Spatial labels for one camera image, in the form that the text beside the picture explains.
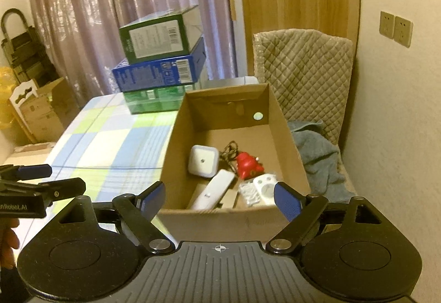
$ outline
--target gray towel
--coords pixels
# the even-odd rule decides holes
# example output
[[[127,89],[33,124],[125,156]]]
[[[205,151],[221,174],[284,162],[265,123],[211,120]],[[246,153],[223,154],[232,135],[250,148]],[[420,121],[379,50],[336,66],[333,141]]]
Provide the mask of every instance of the gray towel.
[[[337,171],[339,149],[320,134],[322,126],[322,120],[288,122],[311,192],[330,202],[349,202],[355,194],[346,189],[345,176]]]

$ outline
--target gray ribbed plate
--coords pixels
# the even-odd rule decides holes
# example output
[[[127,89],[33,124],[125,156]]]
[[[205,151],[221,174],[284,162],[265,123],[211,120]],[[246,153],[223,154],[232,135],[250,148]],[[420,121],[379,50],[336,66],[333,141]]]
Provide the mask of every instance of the gray ribbed plate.
[[[29,303],[45,302],[33,298]],[[152,257],[127,286],[95,303],[337,303],[309,284],[288,257],[257,242],[182,243]],[[411,302],[398,300],[397,303]]]

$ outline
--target yellow plastic bag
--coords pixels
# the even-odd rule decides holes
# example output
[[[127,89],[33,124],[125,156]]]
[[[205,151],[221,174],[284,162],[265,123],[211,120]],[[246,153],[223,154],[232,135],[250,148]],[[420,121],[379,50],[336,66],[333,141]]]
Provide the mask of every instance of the yellow plastic bag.
[[[9,67],[0,67],[0,130],[10,127],[14,120],[9,98],[17,87],[14,72]]]

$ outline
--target blue box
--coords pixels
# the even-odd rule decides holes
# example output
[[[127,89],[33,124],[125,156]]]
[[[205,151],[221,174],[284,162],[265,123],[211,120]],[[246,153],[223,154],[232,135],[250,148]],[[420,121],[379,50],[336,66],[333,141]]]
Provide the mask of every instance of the blue box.
[[[122,92],[192,84],[199,80],[206,58],[204,38],[201,37],[188,56],[136,64],[129,64],[124,59],[112,72]]]

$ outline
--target hand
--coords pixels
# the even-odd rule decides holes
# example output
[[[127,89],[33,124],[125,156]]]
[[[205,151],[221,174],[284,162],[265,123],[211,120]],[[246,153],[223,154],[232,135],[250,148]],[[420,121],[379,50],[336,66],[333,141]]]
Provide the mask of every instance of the hand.
[[[18,227],[19,220],[17,218],[1,219],[0,224],[4,225],[3,239],[1,243],[1,266],[7,269],[13,269],[15,266],[14,252],[12,249],[20,247],[20,241],[12,230]]]

